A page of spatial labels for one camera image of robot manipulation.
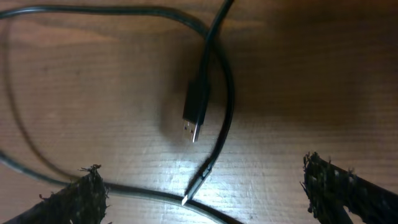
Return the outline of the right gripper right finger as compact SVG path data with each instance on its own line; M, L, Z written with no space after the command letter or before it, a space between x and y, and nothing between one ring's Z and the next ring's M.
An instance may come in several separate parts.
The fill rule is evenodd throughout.
M317 152L304 155L303 171L308 212L321 224L352 223L348 212L363 223L397 223L397 194L323 160Z

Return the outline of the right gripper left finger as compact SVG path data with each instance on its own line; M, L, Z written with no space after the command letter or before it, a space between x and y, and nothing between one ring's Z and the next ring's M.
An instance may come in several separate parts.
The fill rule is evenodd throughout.
M106 215L109 190L98 173L101 166L82 168L87 174L6 224L100 224Z

